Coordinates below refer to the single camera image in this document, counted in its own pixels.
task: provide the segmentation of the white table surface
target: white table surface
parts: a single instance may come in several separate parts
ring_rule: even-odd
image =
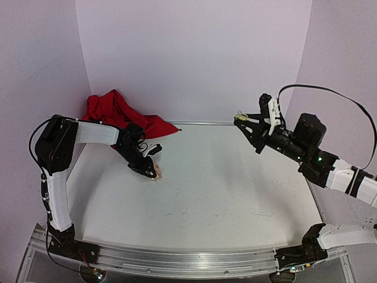
[[[299,165],[236,127],[179,126],[153,157],[164,180],[87,144],[68,179],[77,238],[152,249],[227,250],[298,245],[319,212]]]

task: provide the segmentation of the red cloth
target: red cloth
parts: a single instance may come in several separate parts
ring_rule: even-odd
[[[130,122],[138,124],[145,131],[146,139],[154,139],[178,131],[172,124],[157,115],[141,115],[131,108],[117,90],[104,96],[89,96],[85,121],[96,120],[104,124],[126,128]]]

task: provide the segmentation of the black bracket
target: black bracket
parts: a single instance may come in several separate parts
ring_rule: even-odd
[[[324,226],[325,223],[313,225],[302,238],[302,245],[278,249],[275,258],[279,263],[279,269],[326,259],[328,252],[318,243],[319,232]]]
[[[35,144],[38,163],[50,175],[69,168],[75,146],[78,123],[54,115]]]
[[[142,135],[144,135],[143,128],[130,123],[125,129],[119,129],[118,140],[114,149],[129,162],[128,166],[133,171],[149,178],[156,178],[157,174],[154,170],[152,158],[144,157],[137,148],[139,138]]]
[[[355,166],[352,166],[351,170],[354,172],[354,174],[352,176],[352,180],[348,184],[348,187],[347,187],[345,193],[347,195],[350,195],[350,196],[353,196],[354,198],[356,198],[356,197],[358,197],[359,188],[360,188],[361,183],[364,180],[364,177],[373,179],[373,175],[369,174],[368,172],[366,172],[362,169],[358,169]]]
[[[48,223],[48,231],[52,236],[48,247],[50,253],[78,261],[85,260],[89,264],[97,262],[100,246],[94,243],[75,240],[75,228],[73,224],[68,229],[60,232]]]
[[[74,245],[75,251],[68,251],[58,241],[52,238],[48,246],[48,251],[52,254],[64,256],[65,258],[75,259],[77,261],[83,261],[85,258],[85,261],[88,264],[95,264],[97,262],[98,254],[100,252],[100,246],[93,243],[81,242],[77,240],[74,241]]]

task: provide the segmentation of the purple wall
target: purple wall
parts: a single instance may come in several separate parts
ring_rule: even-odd
[[[377,2],[314,0],[297,83],[332,88],[365,106],[377,122]],[[293,129],[301,113],[316,114],[328,131],[321,149],[364,167],[373,147],[368,118],[350,101],[323,91],[295,89],[287,112]],[[377,174],[375,157],[368,171]],[[317,187],[329,223],[364,224],[376,209]],[[377,282],[377,245],[347,248],[358,282]]]
[[[76,2],[92,92],[117,88],[138,111],[175,121],[233,121],[240,109],[258,112],[262,93],[295,81],[312,4]]]
[[[82,115],[91,92],[74,0],[2,1],[0,26],[0,281],[9,283],[46,218],[29,136],[47,116]]]

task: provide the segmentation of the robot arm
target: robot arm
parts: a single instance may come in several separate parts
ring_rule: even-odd
[[[278,105],[271,101],[276,99],[263,94],[259,100],[260,114],[238,114],[234,118],[234,125],[256,148],[256,153],[260,154],[269,146],[298,162],[299,172],[310,182],[339,190],[377,208],[377,177],[319,149],[326,126],[315,115],[301,114],[292,132],[280,124],[280,114],[276,113]]]
[[[326,127],[315,115],[301,114],[294,131],[289,131],[282,123],[275,98],[263,94],[259,105],[260,114],[238,113],[234,118],[234,125],[256,148],[256,153],[260,154],[265,146],[269,146],[298,162],[298,171],[308,181],[341,191],[377,208],[377,177],[319,149]],[[365,226],[321,223],[309,229],[301,245],[278,249],[275,257],[281,270],[310,266],[326,259],[329,248],[359,243],[377,243],[377,225],[368,229]]]
[[[143,134],[144,130],[133,123],[125,129],[118,129],[58,115],[49,121],[35,145],[35,152],[43,170],[41,192],[48,212],[48,230],[58,243],[51,252],[72,257],[78,250],[85,253],[85,250],[91,249],[85,256],[89,262],[95,262],[92,252],[98,246],[74,239],[74,225],[68,209],[67,171],[75,144],[99,143],[112,146],[129,162],[129,168],[154,179],[157,174],[151,157],[143,156],[138,150],[138,141]]]

